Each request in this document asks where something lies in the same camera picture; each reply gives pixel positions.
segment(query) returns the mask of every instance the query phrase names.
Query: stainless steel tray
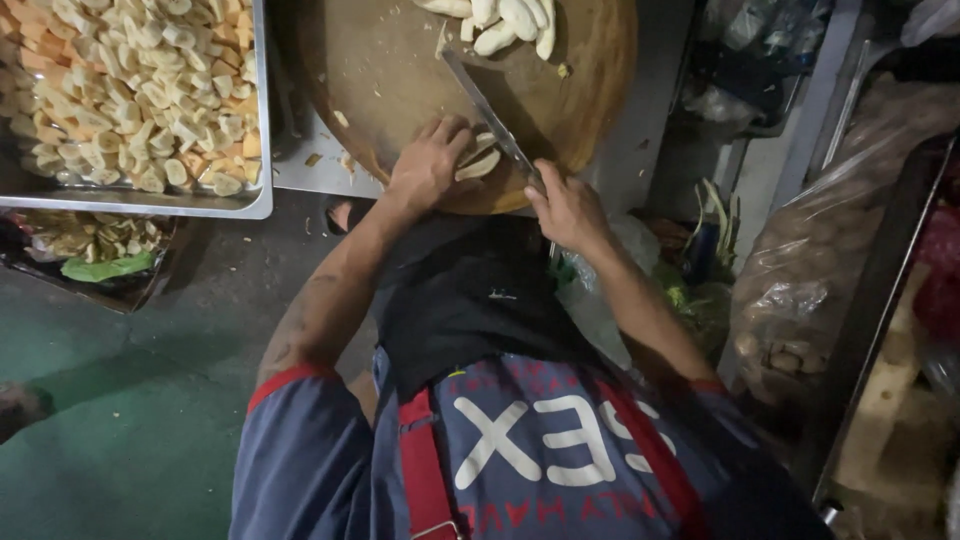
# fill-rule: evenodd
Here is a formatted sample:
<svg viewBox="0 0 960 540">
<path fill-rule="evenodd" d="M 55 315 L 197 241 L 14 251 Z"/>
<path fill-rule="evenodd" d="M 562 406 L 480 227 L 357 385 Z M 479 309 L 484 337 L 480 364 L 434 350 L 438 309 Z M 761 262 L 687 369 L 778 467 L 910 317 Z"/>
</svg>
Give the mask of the stainless steel tray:
<svg viewBox="0 0 960 540">
<path fill-rule="evenodd" d="M 263 166 L 258 188 L 233 197 L 217 197 L 198 190 L 168 195 L 134 190 L 129 186 L 62 185 L 25 172 L 0 157 L 0 206 L 32 209 L 96 210 L 155 215 L 264 219 L 274 210 L 273 160 L 270 153 L 270 87 L 267 73 L 267 32 L 264 0 L 253 3 L 253 50 L 256 55 L 257 105 Z"/>
</svg>

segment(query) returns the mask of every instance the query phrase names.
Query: man's right arm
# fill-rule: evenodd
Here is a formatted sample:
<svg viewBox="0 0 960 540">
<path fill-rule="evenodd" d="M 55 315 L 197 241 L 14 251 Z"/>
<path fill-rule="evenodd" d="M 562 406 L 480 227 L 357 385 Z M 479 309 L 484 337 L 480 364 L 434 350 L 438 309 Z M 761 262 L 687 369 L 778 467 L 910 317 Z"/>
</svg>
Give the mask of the man's right arm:
<svg viewBox="0 0 960 540">
<path fill-rule="evenodd" d="M 678 376 L 718 381 L 662 292 L 611 232 L 593 188 L 572 178 L 564 180 L 548 161 L 539 160 L 537 167 L 547 196 L 532 187 L 525 193 L 543 234 L 582 255 L 596 270 L 636 368 L 657 386 L 672 384 Z"/>
</svg>

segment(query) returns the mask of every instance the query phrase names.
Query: man's left hand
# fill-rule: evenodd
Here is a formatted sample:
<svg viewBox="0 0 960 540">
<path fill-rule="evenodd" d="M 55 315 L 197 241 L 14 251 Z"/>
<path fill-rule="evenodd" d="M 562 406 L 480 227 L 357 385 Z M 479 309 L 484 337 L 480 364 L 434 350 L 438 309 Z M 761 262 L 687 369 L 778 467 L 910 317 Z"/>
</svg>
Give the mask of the man's left hand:
<svg viewBox="0 0 960 540">
<path fill-rule="evenodd" d="M 395 197 L 417 217 L 457 188 L 457 159 L 473 141 L 467 119 L 447 115 L 426 123 L 396 161 L 385 195 Z"/>
</svg>

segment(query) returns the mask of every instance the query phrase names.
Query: knife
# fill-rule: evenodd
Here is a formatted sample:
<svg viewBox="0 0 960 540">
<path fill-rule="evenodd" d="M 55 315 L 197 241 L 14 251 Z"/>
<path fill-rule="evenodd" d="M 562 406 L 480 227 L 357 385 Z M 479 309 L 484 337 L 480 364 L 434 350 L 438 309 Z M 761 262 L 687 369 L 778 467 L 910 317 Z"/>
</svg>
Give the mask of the knife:
<svg viewBox="0 0 960 540">
<path fill-rule="evenodd" d="M 483 118 L 483 121 L 490 127 L 490 131 L 493 133 L 493 136 L 496 137 L 496 141 L 500 143 L 500 147 L 503 148 L 503 151 L 514 161 L 520 173 L 527 178 L 527 183 L 546 197 L 546 187 L 543 185 L 543 177 L 540 176 L 540 171 L 534 166 L 530 159 L 526 157 L 523 151 L 520 150 L 520 146 L 516 144 L 514 134 L 510 133 L 510 130 L 507 129 L 507 126 L 503 125 L 503 122 L 500 121 L 496 112 L 493 112 L 490 102 L 487 101 L 483 92 L 480 91 L 480 88 L 478 88 L 473 79 L 471 79 L 467 73 L 467 69 L 464 67 L 464 63 L 457 58 L 457 54 L 454 53 L 453 49 L 449 46 L 445 46 L 440 54 L 444 57 L 444 61 L 450 68 L 450 71 L 453 72 L 453 76 L 457 78 L 457 82 L 460 83 L 460 86 L 467 92 L 470 101 L 473 102 L 477 111 L 480 112 L 480 117 Z"/>
</svg>

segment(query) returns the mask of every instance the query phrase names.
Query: metal buckle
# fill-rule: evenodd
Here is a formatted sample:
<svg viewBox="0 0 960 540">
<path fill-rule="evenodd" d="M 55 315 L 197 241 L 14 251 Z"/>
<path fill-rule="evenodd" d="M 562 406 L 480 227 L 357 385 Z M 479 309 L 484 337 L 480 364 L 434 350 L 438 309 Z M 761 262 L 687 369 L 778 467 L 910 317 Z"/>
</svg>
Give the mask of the metal buckle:
<svg viewBox="0 0 960 540">
<path fill-rule="evenodd" d="M 425 536 L 425 535 L 427 535 L 427 534 L 430 534 L 430 533 L 433 532 L 434 530 L 439 530 L 439 529 L 444 528 L 444 527 L 446 527 L 446 526 L 451 526 L 451 527 L 453 527 L 453 534 L 456 535 L 457 540 L 464 540 L 464 537 L 460 535 L 460 530 L 457 529 L 457 524 L 453 523 L 453 520 L 445 521 L 445 522 L 443 522 L 443 523 L 441 523 L 441 524 L 439 524 L 439 525 L 435 525 L 435 526 L 433 526 L 433 527 L 431 527 L 431 528 L 428 528 L 428 529 L 426 529 L 426 530 L 422 530 L 422 531 L 418 532 L 417 534 L 411 534 L 411 535 L 410 535 L 410 540 L 417 540 L 417 539 L 420 538 L 421 536 Z"/>
</svg>

